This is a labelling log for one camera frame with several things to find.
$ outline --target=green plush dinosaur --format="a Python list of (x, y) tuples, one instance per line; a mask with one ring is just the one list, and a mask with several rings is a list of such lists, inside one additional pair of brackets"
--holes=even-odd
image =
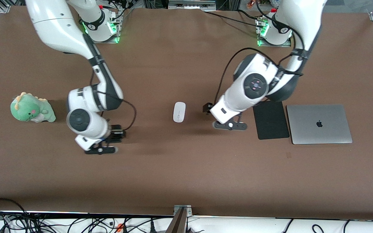
[(12, 101), (11, 114), (19, 121), (53, 122), (56, 120), (53, 108), (47, 99), (39, 99), (25, 92)]

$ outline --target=brown table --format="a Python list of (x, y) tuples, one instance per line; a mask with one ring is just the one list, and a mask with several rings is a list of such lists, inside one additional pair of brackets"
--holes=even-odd
[[(200, 10), (135, 9), (120, 44), (99, 49), (138, 118), (118, 154), (85, 155), (65, 124), (64, 102), (89, 84), (90, 65), (45, 46), (25, 7), (12, 7), (0, 15), (0, 197), (35, 211), (170, 214), (186, 204), (201, 215), (373, 218), (373, 22), (324, 14), (305, 76), (284, 102), (343, 104), (349, 145), (258, 140), (251, 110), (246, 131), (212, 128), (202, 105), (234, 52), (256, 45), (254, 36), (251, 26)], [(276, 61), (290, 52), (261, 49)], [(222, 91), (249, 53), (231, 64)], [(22, 91), (49, 99), (58, 120), (15, 120), (9, 104)], [(182, 124), (172, 121), (177, 101), (187, 106)], [(123, 126), (132, 116), (127, 105), (105, 113)]]

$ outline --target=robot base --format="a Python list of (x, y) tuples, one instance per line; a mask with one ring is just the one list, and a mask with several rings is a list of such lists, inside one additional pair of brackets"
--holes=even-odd
[(88, 30), (86, 28), (86, 25), (81, 23), (83, 26), (83, 30), (89, 37), (93, 40), (93, 43), (95, 44), (118, 44), (120, 41), (120, 33), (122, 31), (122, 23), (123, 23), (123, 9), (117, 9), (118, 12), (115, 13), (114, 11), (109, 11), (108, 13), (110, 14), (110, 18), (113, 20), (110, 20), (107, 22), (108, 28), (110, 29), (112, 35), (109, 37), (109, 39), (105, 41), (96, 41), (92, 37), (90, 37), (90, 32), (93, 34), (94, 32)]
[(110, 143), (120, 143), (123, 138), (126, 137), (126, 132), (122, 130), (120, 125), (111, 125), (111, 133), (109, 137), (101, 141), (98, 144), (95, 144), (90, 147), (89, 150), (86, 150), (87, 155), (102, 155), (102, 154), (113, 154), (118, 152), (118, 148), (115, 146), (109, 146)]
[(216, 129), (226, 129), (226, 130), (246, 130), (247, 124), (240, 122), (241, 119), (241, 113), (237, 115), (238, 121), (234, 121), (234, 118), (231, 118), (229, 121), (227, 121), (225, 124), (221, 124), (218, 121), (213, 122), (213, 127)]
[(270, 25), (267, 23), (267, 18), (264, 16), (258, 17), (255, 19), (256, 25), (261, 25), (263, 28), (256, 28), (256, 35), (257, 35), (257, 46), (267, 46), (267, 47), (291, 47), (291, 33), (290, 37), (286, 40), (283, 44), (271, 44), (262, 36), (265, 35)]

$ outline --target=black cable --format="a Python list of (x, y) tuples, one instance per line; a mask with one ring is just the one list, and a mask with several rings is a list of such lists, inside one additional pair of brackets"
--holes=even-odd
[(211, 14), (211, 15), (216, 15), (216, 16), (224, 18), (224, 19), (229, 19), (229, 20), (232, 20), (232, 21), (235, 21), (235, 22), (239, 22), (239, 23), (242, 23), (242, 24), (245, 24), (245, 25), (251, 25), (251, 26), (254, 26), (256, 28), (263, 28), (263, 26), (261, 26), (261, 25), (250, 24), (250, 23), (247, 23), (247, 22), (244, 22), (244, 21), (240, 21), (240, 20), (237, 20), (237, 19), (228, 18), (228, 17), (223, 16), (223, 15), (217, 15), (217, 14), (215, 14), (213, 12), (209, 12), (209, 11), (204, 11), (204, 12), (208, 13), (208, 14)]
[[(269, 17), (268, 15), (266, 15), (261, 9), (260, 9), (260, 6), (259, 6), (259, 1), (256, 0), (256, 6), (257, 6), (257, 9), (259, 10), (259, 12), (266, 18), (270, 19), (271, 21), (274, 21), (274, 22), (277, 22), (277, 23), (280, 23), (280, 24), (283, 24), (283, 25), (286, 25), (282, 22), (279, 22), (275, 19), (272, 19), (271, 17)], [(290, 27), (289, 25), (286, 25), (287, 28), (289, 28), (290, 30), (292, 30), (294, 33), (296, 33), (296, 35), (299, 37), (300, 41), (302, 42), (302, 47), (303, 47), (303, 50), (305, 50), (305, 43), (303, 42), (303, 39), (302, 37), (300, 36), (300, 34), (292, 27)]]
[[(117, 9), (116, 3), (115, 3), (115, 2), (112, 2), (112, 3), (113, 3), (113, 5), (114, 5), (114, 7), (116, 7), (116, 9)], [(123, 8), (123, 5), (122, 5), (122, 4), (120, 4), (120, 6)]]
[(124, 99), (122, 99), (122, 101), (125, 102), (125, 103), (127, 103), (127, 104), (129, 104), (133, 108), (133, 119), (132, 119), (132, 122), (130, 123), (130, 125), (127, 128), (123, 129), (123, 131), (126, 131), (126, 130), (130, 129), (132, 127), (132, 125), (135, 123), (137, 111), (136, 111), (135, 105), (131, 104), (129, 101), (124, 100)]
[[(90, 77), (90, 87), (91, 87), (92, 84), (93, 84), (93, 78), (94, 78), (94, 76), (95, 76), (95, 71), (92, 71), (92, 76)], [(130, 128), (132, 127), (132, 125), (135, 123), (136, 116), (137, 116), (137, 114), (138, 114), (138, 111), (136, 110), (135, 105), (133, 105), (132, 103), (130, 103), (129, 101), (127, 101), (127, 100), (125, 100), (125, 99), (118, 99), (118, 98), (112, 96), (111, 94), (104, 93), (104, 92), (101, 92), (101, 91), (96, 91), (96, 92), (97, 92), (97, 93), (105, 94), (105, 95), (107, 95), (107, 96), (109, 96), (109, 97), (114, 98), (115, 100), (118, 100), (118, 101), (121, 100), (121, 101), (123, 101), (123, 102), (129, 104), (129, 105), (133, 108), (133, 113), (134, 113), (134, 115), (133, 115), (132, 122), (130, 123), (130, 125), (129, 125), (127, 128), (123, 129), (123, 131), (126, 131), (126, 130), (130, 129)]]
[(131, 232), (132, 230), (137, 229), (138, 227), (140, 227), (140, 226), (143, 225), (143, 224), (147, 224), (147, 223), (150, 222), (150, 221), (157, 220), (157, 219), (161, 219), (161, 218), (168, 218), (168, 217), (152, 218), (151, 220), (144, 221), (143, 223), (136, 225), (136, 227), (134, 227), (134, 228), (128, 230), (127, 233)]
[(95, 219), (94, 218), (92, 218), (92, 223), (91, 224), (89, 224), (89, 229), (88, 229), (88, 233), (91, 233), (92, 232), (92, 229), (93, 229), (93, 225), (95, 224), (95, 221), (94, 221)]
[(73, 224), (76, 224), (77, 221), (78, 221), (78, 219), (74, 220), (74, 221), (70, 224), (70, 226), (68, 227), (67, 233), (70, 233), (71, 226), (72, 226)]
[[(57, 233), (57, 231), (55, 229), (53, 229), (52, 227), (55, 227), (55, 226), (64, 226), (64, 227), (67, 227), (67, 226), (72, 226), (73, 224), (77, 223), (77, 222), (82, 222), (84, 221), (85, 219), (77, 219), (77, 220), (74, 220), (71, 224), (68, 224), (68, 225), (64, 225), (64, 224), (46, 224), (44, 223), (44, 219), (42, 220), (37, 220), (36, 219), (36, 214), (34, 213), (28, 213), (27, 216), (24, 216), (23, 214), (17, 214), (17, 213), (6, 213), (6, 212), (1, 212), (0, 211), (0, 217), (3, 218), (4, 220), (4, 227), (0, 230), (0, 232), (4, 232), (4, 230), (7, 228), (9, 230), (9, 232), (11, 232), (11, 230), (25, 230), (25, 231), (30, 231), (30, 233), (40, 233), (42, 232), (42, 228), (43, 227), (47, 227), (45, 229), (43, 229), (44, 231), (46, 232), (49, 232), (49, 233)], [(17, 227), (10, 227), (8, 222), (6, 222), (6, 217), (10, 218), (10, 217), (14, 217), (14, 219), (9, 219), (10, 221), (15, 221), (15, 224)]]
[(294, 71), (288, 71), (288, 70), (284, 70), (284, 73), (285, 73), (285, 74), (288, 74), (288, 75), (299, 75), (300, 77), (303, 76), (303, 73), (300, 73), (300, 72), (294, 72)]
[(128, 229), (127, 229), (125, 223), (126, 223), (126, 218), (125, 218), (125, 221), (123, 221), (123, 224), (120, 225), (120, 227), (119, 227), (119, 225), (118, 225), (117, 230), (120, 229), (120, 228), (122, 227), (122, 228), (123, 228), (123, 233), (128, 233)]
[(95, 220), (96, 221), (93, 221), (93, 219), (92, 219), (92, 226), (91, 226), (91, 228), (89, 228), (89, 232), (88, 233), (92, 233), (93, 230), (95, 229), (95, 227), (101, 227), (101, 228), (105, 229), (106, 233), (108, 233), (108, 230), (107, 230), (106, 227), (99, 225), (99, 224), (103, 223), (103, 221), (106, 220), (106, 218), (103, 218), (103, 219), (96, 218)]
[(81, 223), (81, 222), (83, 222), (83, 221), (86, 221), (87, 220), (87, 218), (78, 218), (78, 219), (76, 219), (73, 223), (71, 223), (71, 224), (67, 224), (67, 225), (64, 225), (64, 224), (50, 224), (50, 225), (48, 225), (48, 224), (44, 224), (46, 227), (69, 227), (69, 226), (71, 226), (71, 225), (73, 225), (73, 224), (78, 224), (78, 223)]
[(12, 202), (16, 206), (18, 206), (22, 210), (22, 212), (26, 213), (25, 209), (18, 202), (14, 201), (14, 200), (11, 200), (11, 199), (8, 199), (8, 198), (0, 198), (0, 201)]
[(315, 227), (318, 227), (318, 228), (321, 230), (321, 233), (324, 233), (323, 229), (322, 229), (318, 224), (313, 224), (313, 225), (312, 225), (312, 231), (313, 231), (314, 233), (320, 233), (320, 232), (317, 232), (317, 231), (315, 230)]
[(277, 65), (280, 65), (281, 64), (281, 62), (283, 62), (284, 60), (286, 60), (286, 59), (288, 59), (289, 57), (291, 57), (292, 55), (291, 54), (289, 54), (289, 55), (287, 55), (287, 56), (285, 56), (284, 58), (282, 58), (280, 61), (278, 61), (278, 63), (277, 63)]
[(257, 19), (258, 17), (261, 16), (261, 15), (260, 16), (251, 16), (251, 15), (247, 14), (247, 12), (245, 12), (242, 9), (238, 9), (237, 11), (243, 13), (245, 16), (249, 17), (250, 19)]
[(154, 224), (153, 220), (151, 221), (151, 230), (150, 230), (150, 233), (156, 233), (155, 224)]
[(112, 226), (112, 227), (110, 227), (110, 225), (108, 225), (108, 224), (105, 224), (103, 221), (101, 222), (101, 224), (103, 224), (103, 225), (105, 225), (107, 228), (111, 229), (108, 233), (112, 233), (112, 231), (115, 229), (116, 221), (115, 221), (114, 218), (113, 218), (113, 226)]
[(90, 227), (91, 227), (93, 224), (94, 224), (94, 222), (92, 221), (92, 223), (89, 224), (86, 228), (84, 228), (84, 229), (81, 231), (81, 233), (84, 233), (85, 230), (90, 229)]
[(277, 64), (268, 56), (266, 55), (265, 53), (261, 52), (260, 50), (258, 49), (255, 49), (255, 48), (244, 48), (244, 49), (240, 49), (239, 51), (237, 51), (236, 53), (234, 53), (234, 55), (232, 55), (231, 59), (228, 61), (227, 65), (225, 66), (224, 68), (224, 72), (222, 73), (222, 76), (221, 76), (221, 79), (220, 79), (220, 84), (218, 85), (218, 90), (217, 90), (217, 94), (215, 95), (215, 99), (214, 99), (214, 104), (217, 102), (217, 99), (218, 99), (218, 94), (220, 93), (220, 90), (221, 90), (221, 85), (222, 85), (222, 80), (224, 79), (224, 75), (225, 75), (225, 72), (227, 71), (228, 69), (228, 66), (230, 65), (231, 61), (234, 59), (234, 57), (239, 54), (240, 52), (244, 51), (244, 50), (254, 50), (258, 53), (260, 53), (261, 55), (265, 56), (267, 59), (269, 59), (275, 66), (277, 66)]
[(136, 226), (126, 226), (126, 227), (134, 227), (134, 229), (137, 228), (138, 230), (142, 231), (143, 233), (148, 233), (148, 232), (146, 232), (146, 231), (144, 231), (144, 230), (142, 230), (142, 229), (140, 229), (139, 227), (136, 227)]
[(348, 219), (348, 221), (346, 221), (346, 223), (343, 225), (343, 233), (346, 233), (346, 226), (348, 225), (348, 223), (350, 222), (351, 220)]
[(120, 15), (116, 16), (116, 17), (113, 18), (112, 20), (115, 20), (115, 19), (119, 18), (120, 16), (122, 16), (123, 13), (124, 13), (127, 9), (128, 9), (128, 8), (123, 9), (122, 13), (120, 13)]
[(286, 232), (287, 232), (287, 230), (289, 229), (290, 224), (293, 222), (293, 220), (294, 220), (294, 218), (290, 219), (290, 221), (289, 221), (289, 223), (287, 224), (286, 229), (284, 229), (283, 233), (286, 233)]

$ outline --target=green led light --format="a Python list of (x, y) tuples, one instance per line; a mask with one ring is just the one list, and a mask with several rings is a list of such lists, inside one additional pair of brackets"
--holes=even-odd
[(112, 25), (109, 22), (107, 23), (107, 26), (109, 27), (110, 33), (115, 34), (116, 28), (112, 28)]
[(86, 25), (83, 24), (83, 27), (84, 27), (84, 31), (86, 32), (86, 34), (89, 34), (89, 33), (87, 32)]
[(268, 25), (268, 23), (266, 23), (266, 25), (263, 27), (263, 30), (261, 31), (261, 36), (262, 37), (265, 37), (268, 28), (269, 28), (269, 25)]

